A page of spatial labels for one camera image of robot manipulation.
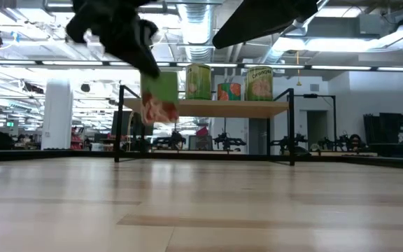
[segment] white column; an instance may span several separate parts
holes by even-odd
[[[46,85],[41,149],[71,145],[73,90],[67,79],[50,79]]]

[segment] desk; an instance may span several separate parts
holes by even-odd
[[[369,147],[383,157],[403,157],[403,143],[371,143]]]

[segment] black metal leg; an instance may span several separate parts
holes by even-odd
[[[118,121],[116,122],[116,140],[113,150],[115,152],[115,162],[119,162],[120,156],[120,135],[122,128],[122,109],[124,107],[124,85],[119,87]]]
[[[270,155],[271,155],[270,133],[271,133],[271,122],[270,122],[270,118],[267,118],[267,135],[266,135],[266,137],[267,137],[267,157],[269,157],[269,158],[270,158]]]
[[[332,96],[332,102],[334,105],[334,146],[335,151],[337,151],[337,108],[335,102],[335,95]]]
[[[146,151],[146,140],[145,139],[145,134],[146,134],[146,126],[142,124],[141,126],[141,152],[144,153]]]
[[[295,165],[295,91],[290,88],[288,101],[288,113],[289,113],[289,144],[288,150],[290,152],[290,166]]]

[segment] red object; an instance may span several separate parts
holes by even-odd
[[[209,134],[208,129],[206,127],[201,128],[197,132],[195,132],[196,136],[202,137],[202,136],[207,136]]]

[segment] cardboard canister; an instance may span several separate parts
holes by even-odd
[[[267,66],[256,66],[248,70],[245,79],[246,101],[273,100],[273,69]]]
[[[211,68],[205,64],[186,67],[186,99],[211,99]]]
[[[218,101],[240,101],[241,85],[238,83],[221,83],[217,85]]]

